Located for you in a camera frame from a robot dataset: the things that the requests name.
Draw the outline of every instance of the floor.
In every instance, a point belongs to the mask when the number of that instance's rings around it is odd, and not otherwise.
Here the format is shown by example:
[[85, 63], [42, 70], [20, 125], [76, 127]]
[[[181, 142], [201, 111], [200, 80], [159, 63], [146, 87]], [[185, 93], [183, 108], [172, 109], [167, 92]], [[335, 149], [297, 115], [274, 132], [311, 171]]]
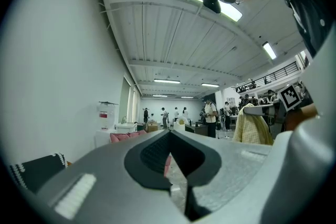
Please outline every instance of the floor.
[[[232, 140], [235, 131], [216, 131], [216, 137], [219, 139]], [[184, 213], [186, 194], [187, 194], [187, 180], [182, 174], [174, 158], [172, 158], [170, 168], [166, 177], [169, 179], [171, 186], [171, 199], [178, 207], [178, 209]]]

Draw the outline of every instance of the ceiling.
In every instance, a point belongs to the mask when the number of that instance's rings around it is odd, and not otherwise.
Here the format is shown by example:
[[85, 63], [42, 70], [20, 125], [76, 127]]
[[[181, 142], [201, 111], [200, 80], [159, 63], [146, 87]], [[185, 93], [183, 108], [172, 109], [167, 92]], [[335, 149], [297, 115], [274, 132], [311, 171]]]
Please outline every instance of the ceiling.
[[[196, 0], [103, 0], [120, 52], [143, 96], [202, 97], [266, 72], [304, 49], [292, 11], [283, 0], [234, 6], [234, 22]], [[277, 58], [262, 48], [268, 41]], [[180, 80], [181, 84], [154, 82]]]

